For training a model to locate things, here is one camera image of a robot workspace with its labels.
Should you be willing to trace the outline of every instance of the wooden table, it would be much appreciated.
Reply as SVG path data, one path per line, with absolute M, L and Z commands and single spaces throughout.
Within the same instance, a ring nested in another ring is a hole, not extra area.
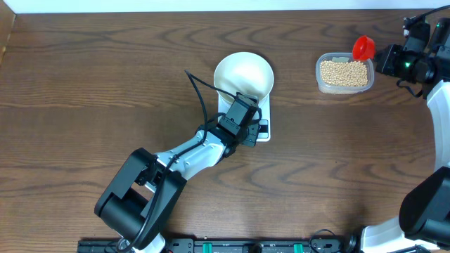
M 191 179 L 167 231 L 298 238 L 396 216 L 434 167 L 425 101 L 380 74 L 363 94 L 321 93 L 315 63 L 362 34 L 378 48 L 402 44 L 403 17 L 418 13 L 19 15 L 0 67 L 1 251 L 74 252 L 82 238 L 117 237 L 97 199 L 133 150 L 193 136 L 202 110 L 184 69 L 212 83 L 237 51 L 274 68 L 272 139 Z M 216 92 L 201 92 L 213 115 Z

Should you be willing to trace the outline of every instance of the clear plastic container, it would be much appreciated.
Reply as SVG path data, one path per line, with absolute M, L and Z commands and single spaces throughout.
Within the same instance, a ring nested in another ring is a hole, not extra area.
M 316 63 L 316 79 L 319 85 L 319 90 L 324 93 L 331 94 L 355 94 L 363 91 L 367 91 L 373 85 L 375 81 L 375 71 L 373 69 L 373 63 L 371 60 L 361 61 L 367 67 L 367 85 L 365 86 L 338 86 L 327 84 L 322 80 L 321 77 L 321 62 L 324 60 L 332 60 L 333 57 L 346 57 L 349 58 L 347 62 L 355 61 L 352 57 L 352 53 L 326 53 L 321 56 Z

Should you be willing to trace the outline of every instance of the beans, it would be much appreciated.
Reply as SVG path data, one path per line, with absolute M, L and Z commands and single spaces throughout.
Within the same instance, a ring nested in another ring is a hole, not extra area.
M 367 67 L 364 63 L 335 63 L 331 60 L 321 62 L 321 77 L 327 84 L 338 86 L 365 86 L 368 84 Z

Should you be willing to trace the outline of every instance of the container of beans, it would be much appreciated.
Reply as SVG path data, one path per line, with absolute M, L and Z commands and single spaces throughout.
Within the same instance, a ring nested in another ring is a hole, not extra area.
M 371 60 L 354 60 L 352 53 L 326 53 L 316 64 L 319 90 L 331 94 L 367 91 L 375 80 Z

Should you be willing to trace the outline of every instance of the white wall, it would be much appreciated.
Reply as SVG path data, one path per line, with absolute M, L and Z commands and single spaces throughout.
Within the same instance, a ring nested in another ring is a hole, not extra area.
M 20 13 L 436 8 L 445 0 L 4 0 Z

